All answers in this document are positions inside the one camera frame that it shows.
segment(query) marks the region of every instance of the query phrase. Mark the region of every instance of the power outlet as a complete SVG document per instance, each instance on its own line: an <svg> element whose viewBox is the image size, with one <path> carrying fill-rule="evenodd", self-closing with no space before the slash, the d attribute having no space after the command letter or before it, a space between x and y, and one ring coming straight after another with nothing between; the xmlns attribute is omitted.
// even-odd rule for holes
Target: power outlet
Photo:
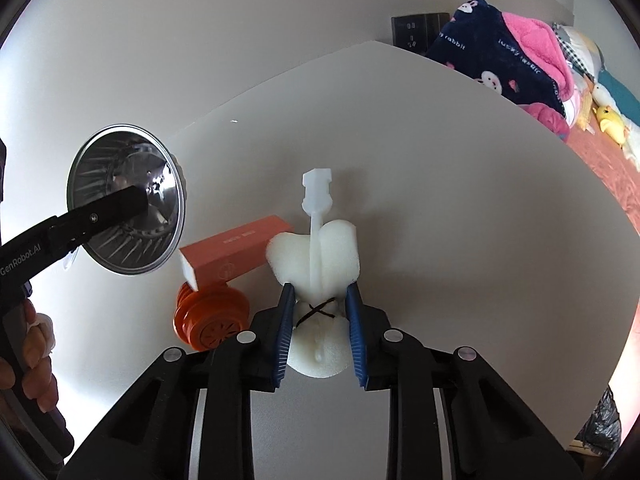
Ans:
<svg viewBox="0 0 640 480"><path fill-rule="evenodd" d="M394 46L420 54L427 53L427 17L424 14L391 18Z"/></svg>
<svg viewBox="0 0 640 480"><path fill-rule="evenodd" d="M394 46L424 56L449 20L446 12L391 18Z"/></svg>

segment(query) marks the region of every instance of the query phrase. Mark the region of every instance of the metal bowl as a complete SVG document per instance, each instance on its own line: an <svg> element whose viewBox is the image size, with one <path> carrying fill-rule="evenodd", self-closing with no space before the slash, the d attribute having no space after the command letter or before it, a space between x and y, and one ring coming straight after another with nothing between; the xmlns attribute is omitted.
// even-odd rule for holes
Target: metal bowl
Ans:
<svg viewBox="0 0 640 480"><path fill-rule="evenodd" d="M146 189L149 208L91 238L89 255L119 274L141 274L175 251L184 225L186 190L175 158L155 136L114 124L96 133L71 166L66 204L71 210L128 186Z"/></svg>

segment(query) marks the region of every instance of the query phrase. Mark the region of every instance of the orange spool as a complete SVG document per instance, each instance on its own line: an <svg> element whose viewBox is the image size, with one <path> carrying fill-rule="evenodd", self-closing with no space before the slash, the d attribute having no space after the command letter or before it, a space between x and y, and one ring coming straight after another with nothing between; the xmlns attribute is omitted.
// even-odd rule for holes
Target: orange spool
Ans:
<svg viewBox="0 0 640 480"><path fill-rule="evenodd" d="M176 335L198 352L216 348L249 327L249 300L226 283L194 291L183 283L174 315Z"/></svg>

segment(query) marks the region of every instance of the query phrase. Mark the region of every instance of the black string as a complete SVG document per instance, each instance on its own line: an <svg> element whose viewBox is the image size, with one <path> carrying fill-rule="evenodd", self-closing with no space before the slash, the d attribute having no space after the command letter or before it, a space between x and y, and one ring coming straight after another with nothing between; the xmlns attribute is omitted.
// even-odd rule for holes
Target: black string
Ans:
<svg viewBox="0 0 640 480"><path fill-rule="evenodd" d="M313 316L313 314L316 314L318 312L320 314L322 314L323 316L335 317L334 314L329 314L328 312L325 312L324 310L322 310L324 307L326 307L332 301L335 301L335 298L329 298L324 303L320 303L318 306L315 306L313 308L311 308L311 305L309 305L309 308L311 308L311 310L300 318L300 320L296 323L296 328L298 328L303 321L306 321L311 316Z"/></svg>

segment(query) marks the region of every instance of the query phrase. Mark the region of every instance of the pink blanket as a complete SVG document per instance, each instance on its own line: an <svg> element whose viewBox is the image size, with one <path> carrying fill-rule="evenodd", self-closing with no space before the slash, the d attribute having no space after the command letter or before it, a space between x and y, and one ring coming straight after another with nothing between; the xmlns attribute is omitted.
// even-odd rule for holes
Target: pink blanket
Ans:
<svg viewBox="0 0 640 480"><path fill-rule="evenodd" d="M510 12L503 12L502 17L527 57L558 83L560 99L569 100L574 93L574 77L551 27Z"/></svg>
<svg viewBox="0 0 640 480"><path fill-rule="evenodd" d="M562 142L567 142L569 138L569 125L564 120L564 117L558 112L549 108L543 103L533 103L530 105L520 105L527 114L537 119L540 123L544 124L549 130L555 133Z"/></svg>

